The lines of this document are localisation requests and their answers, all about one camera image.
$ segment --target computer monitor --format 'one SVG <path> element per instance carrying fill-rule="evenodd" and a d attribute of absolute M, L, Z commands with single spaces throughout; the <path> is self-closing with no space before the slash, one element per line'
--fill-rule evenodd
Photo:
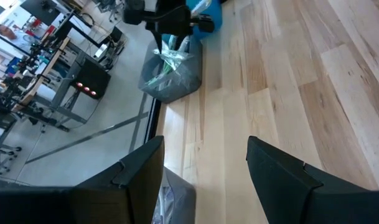
<path fill-rule="evenodd" d="M 57 3 L 52 0 L 26 0 L 21 4 L 21 7 L 47 26 L 50 26 L 60 14 L 56 8 Z"/>

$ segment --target wooden floor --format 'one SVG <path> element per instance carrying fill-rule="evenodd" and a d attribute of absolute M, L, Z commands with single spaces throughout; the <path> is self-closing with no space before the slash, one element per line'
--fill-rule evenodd
<path fill-rule="evenodd" d="M 266 223 L 249 135 L 379 189 L 379 0 L 228 0 L 199 91 L 162 107 L 165 165 L 199 224 Z"/>

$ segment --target white floor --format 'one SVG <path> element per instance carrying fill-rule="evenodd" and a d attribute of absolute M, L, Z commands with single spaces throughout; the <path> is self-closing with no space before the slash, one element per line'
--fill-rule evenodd
<path fill-rule="evenodd" d="M 92 2 L 87 7 L 87 11 L 96 20 L 98 26 L 112 30 L 114 24 L 109 22 L 108 13 L 100 14 Z M 143 92 L 138 90 L 137 85 L 152 35 L 145 30 L 144 24 L 131 26 L 117 22 L 117 27 L 128 36 L 128 42 L 117 64 L 110 71 L 111 81 L 107 92 L 89 122 L 72 129 L 69 133 L 47 127 L 44 134 L 40 133 L 40 124 L 32 126 L 28 121 L 16 124 L 4 143 L 21 146 L 23 151 L 13 162 L 10 173 L 4 174 L 3 177 L 31 185 L 76 185 L 128 154 L 136 123 L 130 123 L 25 165 L 28 160 L 37 156 L 139 115 Z M 95 31 L 91 32 L 91 35 L 97 40 L 103 33 L 99 32 L 99 28 L 95 28 Z M 151 102 L 152 98 L 147 96 L 144 113 L 150 110 Z M 83 118 L 87 118 L 94 111 L 96 104 L 97 101 L 80 95 L 73 110 Z M 79 125 L 74 122 L 66 124 L 69 128 Z M 143 143 L 146 126 L 147 118 L 143 118 L 134 142 L 135 149 Z"/>

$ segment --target blue bin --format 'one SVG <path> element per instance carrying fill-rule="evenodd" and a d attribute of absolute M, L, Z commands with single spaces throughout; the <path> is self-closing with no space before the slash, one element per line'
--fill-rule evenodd
<path fill-rule="evenodd" d="M 200 0 L 187 0 L 187 6 L 192 10 L 199 2 Z M 207 14 L 212 17 L 215 25 L 214 32 L 220 30 L 222 26 L 222 8 L 220 0 L 212 0 L 210 7 L 203 11 L 202 14 Z M 194 27 L 194 36 L 199 40 L 209 36 L 210 34 L 211 33 L 201 32 L 197 26 Z"/>

